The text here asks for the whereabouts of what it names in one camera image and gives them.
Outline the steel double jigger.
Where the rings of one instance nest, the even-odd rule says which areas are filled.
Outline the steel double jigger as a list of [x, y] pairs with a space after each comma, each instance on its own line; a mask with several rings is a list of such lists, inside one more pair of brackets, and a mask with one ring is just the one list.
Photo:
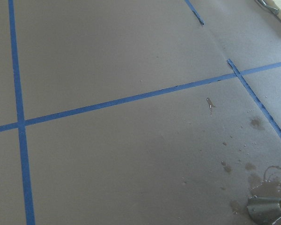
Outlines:
[[249, 217], [258, 225], [274, 225], [281, 219], [281, 198], [251, 196], [248, 198]]

